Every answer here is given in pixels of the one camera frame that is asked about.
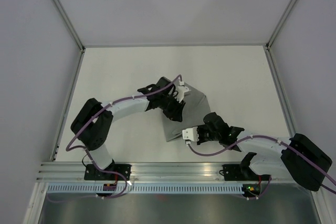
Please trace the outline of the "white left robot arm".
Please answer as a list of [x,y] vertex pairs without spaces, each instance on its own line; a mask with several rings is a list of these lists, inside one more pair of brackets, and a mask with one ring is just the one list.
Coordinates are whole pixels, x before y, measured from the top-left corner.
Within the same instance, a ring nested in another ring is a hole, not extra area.
[[190,89],[180,81],[178,85],[165,79],[137,90],[133,96],[102,103],[91,98],[87,100],[72,122],[70,129],[74,139],[83,143],[88,156],[97,166],[96,173],[104,180],[114,176],[114,162],[105,142],[112,123],[126,116],[161,109],[171,121],[182,122],[185,107],[184,98]]

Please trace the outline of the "grey cloth napkin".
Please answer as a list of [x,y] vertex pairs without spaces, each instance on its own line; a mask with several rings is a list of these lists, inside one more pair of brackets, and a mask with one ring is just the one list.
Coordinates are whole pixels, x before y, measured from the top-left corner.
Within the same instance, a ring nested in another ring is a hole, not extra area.
[[182,137],[182,131],[187,128],[203,125],[203,118],[211,113],[208,99],[205,93],[189,85],[185,86],[190,89],[190,92],[184,97],[185,107],[182,111],[182,122],[169,120],[161,113],[163,132],[166,142],[175,141]]

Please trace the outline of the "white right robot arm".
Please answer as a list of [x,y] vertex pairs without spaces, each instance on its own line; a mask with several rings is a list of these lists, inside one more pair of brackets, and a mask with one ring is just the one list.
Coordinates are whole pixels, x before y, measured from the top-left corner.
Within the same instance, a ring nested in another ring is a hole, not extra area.
[[225,151],[244,153],[239,172],[246,180],[257,176],[292,178],[310,191],[318,191],[332,165],[332,159],[308,137],[272,137],[245,128],[229,126],[215,112],[196,127],[196,143],[218,142]]

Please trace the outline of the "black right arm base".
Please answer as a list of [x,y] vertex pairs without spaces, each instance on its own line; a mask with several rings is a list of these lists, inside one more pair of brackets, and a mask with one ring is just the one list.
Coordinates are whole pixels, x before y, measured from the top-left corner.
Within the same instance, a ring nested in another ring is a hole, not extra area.
[[219,171],[225,181],[237,181],[237,182],[259,182],[268,181],[270,175],[257,175],[249,167],[243,167],[239,164],[224,164],[222,169]]

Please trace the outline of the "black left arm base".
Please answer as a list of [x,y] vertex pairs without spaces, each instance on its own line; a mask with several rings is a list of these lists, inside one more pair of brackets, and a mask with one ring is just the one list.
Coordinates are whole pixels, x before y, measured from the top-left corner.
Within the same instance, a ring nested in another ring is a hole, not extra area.
[[130,179],[131,175],[131,165],[130,164],[115,164],[112,163],[103,172],[98,170],[94,164],[88,164],[86,166],[84,180],[91,181],[122,181],[123,177],[126,180]]

